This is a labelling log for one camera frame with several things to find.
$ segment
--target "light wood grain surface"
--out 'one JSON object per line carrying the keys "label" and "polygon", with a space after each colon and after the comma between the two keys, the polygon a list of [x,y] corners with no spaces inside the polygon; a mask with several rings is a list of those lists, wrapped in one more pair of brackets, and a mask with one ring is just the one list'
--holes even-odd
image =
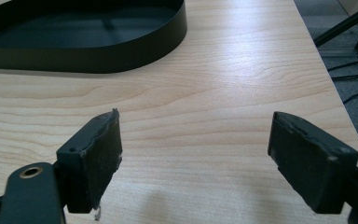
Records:
{"label": "light wood grain surface", "polygon": [[116,107],[123,162],[101,223],[345,223],[347,205],[339,216],[314,214],[267,154],[274,111],[358,149],[294,2],[187,0],[186,11],[184,42],[136,70],[0,70],[0,195],[14,170],[54,162],[88,120]]}

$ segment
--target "black tray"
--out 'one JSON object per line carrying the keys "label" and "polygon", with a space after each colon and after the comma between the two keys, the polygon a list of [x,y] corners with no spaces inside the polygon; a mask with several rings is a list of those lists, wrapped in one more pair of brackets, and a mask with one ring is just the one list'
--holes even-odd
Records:
{"label": "black tray", "polygon": [[184,0],[12,0],[0,5],[0,68],[114,73],[186,36]]}

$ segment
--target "floor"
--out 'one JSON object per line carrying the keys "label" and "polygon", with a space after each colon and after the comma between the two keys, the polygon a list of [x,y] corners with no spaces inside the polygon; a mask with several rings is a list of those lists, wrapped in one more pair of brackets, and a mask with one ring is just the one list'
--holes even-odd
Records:
{"label": "floor", "polygon": [[[295,0],[298,11],[307,25],[312,38],[348,18],[348,14],[338,0]],[[358,25],[318,48],[326,68],[358,61],[353,51],[358,41]],[[330,72],[331,77],[358,75],[358,64]],[[358,93],[358,79],[335,81],[337,91],[345,101]],[[347,102],[345,107],[358,132],[358,97]]]}

